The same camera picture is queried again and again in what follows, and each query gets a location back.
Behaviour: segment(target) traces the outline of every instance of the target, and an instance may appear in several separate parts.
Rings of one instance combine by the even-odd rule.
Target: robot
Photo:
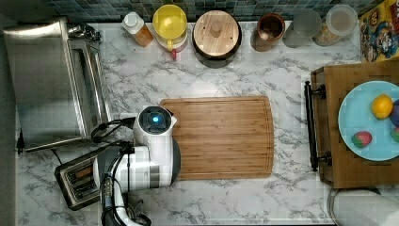
[[[160,106],[149,106],[134,122],[134,142],[121,142],[100,153],[94,161],[93,173],[100,188],[103,207],[102,224],[138,226],[138,221],[151,225],[144,215],[132,219],[122,194],[139,189],[171,186],[180,172],[180,151],[172,138],[176,118]]]

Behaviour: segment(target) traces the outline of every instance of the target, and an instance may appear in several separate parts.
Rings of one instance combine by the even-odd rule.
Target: kitchen counter
[[[264,95],[270,100],[275,131],[272,175],[181,181],[168,188],[131,192],[132,202],[144,201],[138,208],[152,225],[332,223],[326,206],[330,187],[310,166],[303,85],[311,71],[324,65],[358,63],[359,32],[330,47],[310,41],[290,49],[280,40],[270,51],[257,53],[249,44],[255,24],[240,23],[242,45],[234,61],[221,69],[197,61],[191,38],[173,61],[156,40],[142,48],[119,24],[95,24],[103,33],[104,76],[115,117],[158,105],[165,98]],[[95,147],[73,149],[86,153]],[[57,165],[50,151],[18,156],[18,225],[98,225],[98,204],[75,212],[68,209],[54,177]],[[398,186],[381,188],[399,200]]]

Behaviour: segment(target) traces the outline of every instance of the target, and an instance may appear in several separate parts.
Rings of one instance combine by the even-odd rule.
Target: blue plate
[[[395,126],[390,118],[379,120],[372,112],[373,100],[382,93],[389,95],[393,102],[399,99],[399,87],[392,83],[363,83],[346,95],[338,115],[345,144],[358,156],[372,161],[385,161],[399,155],[399,143],[391,137]],[[352,142],[352,136],[359,131],[368,131],[373,136],[373,141],[364,148],[358,148]]]

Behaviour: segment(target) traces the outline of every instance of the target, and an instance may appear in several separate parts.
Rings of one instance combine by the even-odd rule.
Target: lemon
[[[383,120],[387,118],[392,112],[392,109],[392,99],[387,94],[381,94],[373,100],[372,111],[378,119]]]

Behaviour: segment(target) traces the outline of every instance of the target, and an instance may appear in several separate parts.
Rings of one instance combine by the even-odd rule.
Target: tray handle
[[[311,82],[305,82],[305,101],[306,101],[306,118],[308,121],[308,134],[309,134],[309,148],[311,151],[311,168],[313,171],[317,171],[319,163],[326,163],[328,166],[332,166],[331,152],[326,152],[323,156],[317,156],[316,146],[316,133],[315,133],[315,121],[313,116],[313,98],[312,95],[320,96],[322,100],[327,98],[326,86],[320,85],[318,89],[311,89]]]

